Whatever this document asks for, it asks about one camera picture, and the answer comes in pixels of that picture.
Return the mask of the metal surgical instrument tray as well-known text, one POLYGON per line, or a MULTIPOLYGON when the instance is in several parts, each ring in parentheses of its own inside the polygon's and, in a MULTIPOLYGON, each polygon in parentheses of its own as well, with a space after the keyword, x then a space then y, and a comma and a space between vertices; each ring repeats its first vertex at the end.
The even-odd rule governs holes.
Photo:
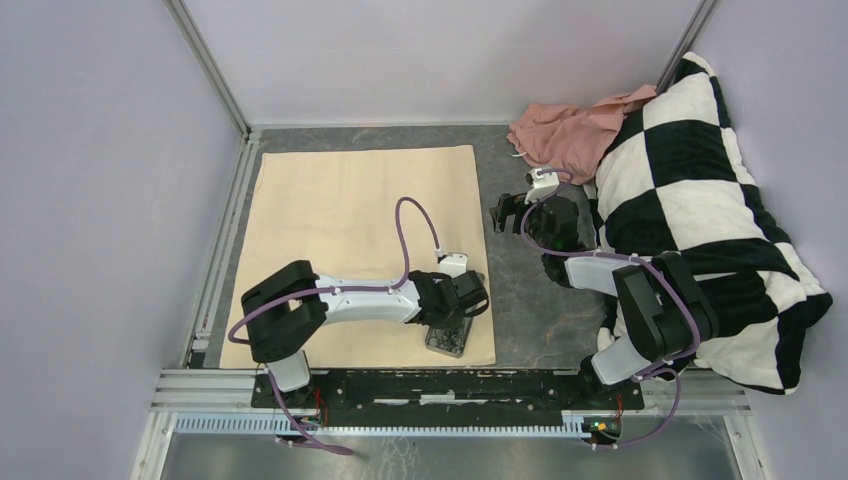
POLYGON ((473 319, 466 317, 450 327, 429 327, 424 338, 425 347, 452 358, 461 358, 470 335, 473 319))

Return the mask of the beige cloth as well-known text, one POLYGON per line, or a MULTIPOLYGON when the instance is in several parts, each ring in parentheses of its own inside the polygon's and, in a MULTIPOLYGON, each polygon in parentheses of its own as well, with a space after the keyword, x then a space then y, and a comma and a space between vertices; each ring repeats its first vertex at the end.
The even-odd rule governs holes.
POLYGON ((488 272, 474 150, 266 153, 253 187, 227 322, 251 287, 295 260, 343 279, 433 271, 435 251, 488 272))

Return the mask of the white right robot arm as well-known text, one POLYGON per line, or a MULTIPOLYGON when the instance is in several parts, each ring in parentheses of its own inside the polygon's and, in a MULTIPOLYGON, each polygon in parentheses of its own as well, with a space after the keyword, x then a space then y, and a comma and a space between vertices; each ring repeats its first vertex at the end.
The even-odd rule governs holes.
POLYGON ((513 233, 541 251, 552 282, 615 299, 625 332, 582 361, 577 392, 585 405, 606 406, 619 384, 693 357, 701 343, 718 334, 714 309, 681 254, 664 252, 646 260, 589 250, 579 239, 577 205, 559 196, 529 203, 525 195, 505 193, 490 216, 495 231, 511 222, 513 233))

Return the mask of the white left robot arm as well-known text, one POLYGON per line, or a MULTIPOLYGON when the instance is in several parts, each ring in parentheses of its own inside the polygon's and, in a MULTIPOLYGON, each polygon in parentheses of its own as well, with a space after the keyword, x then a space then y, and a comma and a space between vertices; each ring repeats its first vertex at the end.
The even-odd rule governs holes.
POLYGON ((251 357, 266 366, 278 397, 302 407, 314 394, 303 348, 321 327, 378 320, 444 330, 487 311, 483 276, 467 269, 464 256, 443 256, 439 266, 398 279, 351 280, 318 274, 307 260, 293 261, 242 294, 243 317, 228 338, 238 342, 245 328, 251 357))

